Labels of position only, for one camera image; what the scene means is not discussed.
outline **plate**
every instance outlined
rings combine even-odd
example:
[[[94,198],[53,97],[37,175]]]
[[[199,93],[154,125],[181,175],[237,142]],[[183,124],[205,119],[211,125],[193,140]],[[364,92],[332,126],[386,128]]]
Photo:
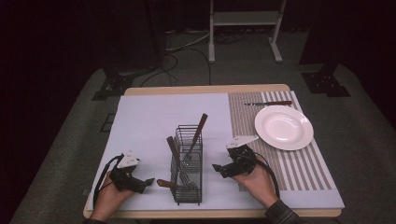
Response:
[[[273,147],[297,150],[306,147],[314,137],[309,119],[300,111],[284,105],[270,105],[254,119],[259,137]]]

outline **placemat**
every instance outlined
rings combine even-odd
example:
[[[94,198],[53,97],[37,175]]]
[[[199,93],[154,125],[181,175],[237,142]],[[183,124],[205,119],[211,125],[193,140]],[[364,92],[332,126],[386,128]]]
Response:
[[[254,119],[263,106],[246,106],[244,103],[291,100],[289,106],[303,112],[294,91],[238,92],[228,96],[233,136],[257,134]],[[260,138],[247,145],[268,160],[280,190],[335,189],[315,139],[307,147],[293,151],[272,147]]]

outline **hand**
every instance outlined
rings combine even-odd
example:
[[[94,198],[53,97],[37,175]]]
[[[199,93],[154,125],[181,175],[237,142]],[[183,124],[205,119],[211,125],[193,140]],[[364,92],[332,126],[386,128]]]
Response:
[[[247,188],[250,195],[269,208],[277,200],[271,176],[260,165],[256,165],[250,175],[235,175],[233,179]]]
[[[119,209],[122,203],[134,194],[133,191],[128,189],[119,191],[110,179],[110,172],[106,174],[105,182],[99,191],[90,219],[106,222]]]

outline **floor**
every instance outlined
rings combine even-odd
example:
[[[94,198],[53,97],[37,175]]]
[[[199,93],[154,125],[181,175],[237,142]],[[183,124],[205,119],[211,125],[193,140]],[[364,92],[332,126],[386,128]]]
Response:
[[[189,43],[199,34],[171,34],[168,48]],[[280,33],[276,63],[267,42],[269,33],[227,36],[239,40],[216,45],[216,62],[208,64],[207,44],[165,57],[160,73],[138,77],[133,87],[285,83],[299,97],[311,120],[315,138],[346,208],[340,217],[308,218],[311,223],[394,223],[396,213],[396,133],[356,76],[343,65],[334,75],[350,97],[312,94],[301,75],[320,64],[299,65],[307,33]],[[35,180],[11,223],[82,223],[82,210],[105,149],[107,116],[117,112],[119,97],[93,101],[105,74],[99,69],[81,91]],[[179,221],[209,223],[209,220]],[[110,223],[150,223],[111,219]]]

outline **black utensil holder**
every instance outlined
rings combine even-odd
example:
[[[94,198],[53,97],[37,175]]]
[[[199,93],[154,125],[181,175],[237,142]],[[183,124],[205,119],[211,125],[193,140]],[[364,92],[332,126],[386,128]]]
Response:
[[[200,133],[190,153],[191,159],[185,160],[189,156],[192,145],[192,138],[195,135],[198,125],[179,125],[175,134],[175,145],[180,157],[180,164],[172,156],[171,162],[171,182],[177,184],[178,188],[171,188],[172,195],[177,204],[202,202],[202,152],[203,141]],[[180,179],[180,170],[188,176],[190,184]]]

